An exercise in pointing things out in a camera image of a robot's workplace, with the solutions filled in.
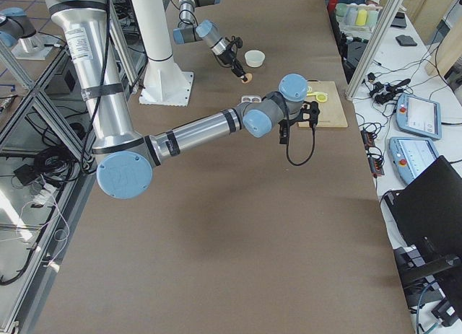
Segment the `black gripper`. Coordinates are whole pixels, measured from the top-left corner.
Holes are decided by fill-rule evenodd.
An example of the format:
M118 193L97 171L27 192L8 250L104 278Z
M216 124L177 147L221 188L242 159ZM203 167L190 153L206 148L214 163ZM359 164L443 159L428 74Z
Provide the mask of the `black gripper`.
M284 119L279 122L279 143L280 144L289 144L291 127L292 127L292 123L290 122L290 120Z
M224 67L231 68L231 71L235 76L243 75L243 67L232 50L227 49L221 53L219 55L219 61Z

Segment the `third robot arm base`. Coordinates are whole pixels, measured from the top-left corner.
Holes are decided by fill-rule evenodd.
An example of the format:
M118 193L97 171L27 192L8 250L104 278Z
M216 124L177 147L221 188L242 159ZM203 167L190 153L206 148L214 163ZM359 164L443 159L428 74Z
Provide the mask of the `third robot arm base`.
M53 35L41 35L19 7L1 10L1 42L16 59L35 61L44 61L54 48L64 44Z

